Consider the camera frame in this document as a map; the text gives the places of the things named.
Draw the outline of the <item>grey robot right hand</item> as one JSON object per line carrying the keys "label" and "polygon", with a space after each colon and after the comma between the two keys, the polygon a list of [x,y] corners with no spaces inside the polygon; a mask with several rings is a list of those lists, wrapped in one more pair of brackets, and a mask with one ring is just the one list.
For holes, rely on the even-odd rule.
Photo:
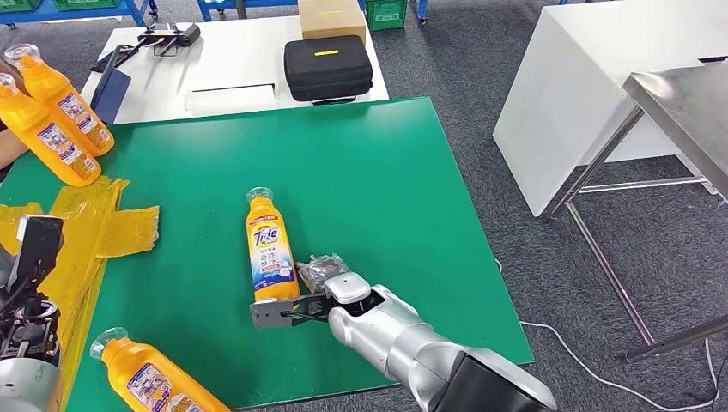
{"label": "grey robot right hand", "polygon": [[348,273],[348,265],[336,254],[309,257],[308,263],[296,262],[300,279],[310,293],[324,290],[324,283],[335,276]]}

